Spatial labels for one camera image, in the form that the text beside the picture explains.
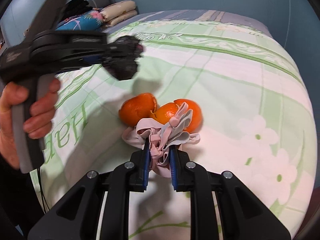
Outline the person left hand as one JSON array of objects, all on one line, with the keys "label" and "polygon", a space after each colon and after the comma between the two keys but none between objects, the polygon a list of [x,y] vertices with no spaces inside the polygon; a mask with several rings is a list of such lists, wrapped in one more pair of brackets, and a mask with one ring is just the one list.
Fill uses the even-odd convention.
[{"label": "person left hand", "polygon": [[[33,103],[30,108],[31,118],[23,124],[23,130],[31,139],[40,139],[52,129],[52,119],[55,115],[55,104],[61,83],[54,78],[49,85],[47,94]],[[29,90],[13,82],[3,89],[1,96],[1,156],[14,169],[19,169],[19,159],[12,129],[12,106],[23,103],[29,95]]]}]

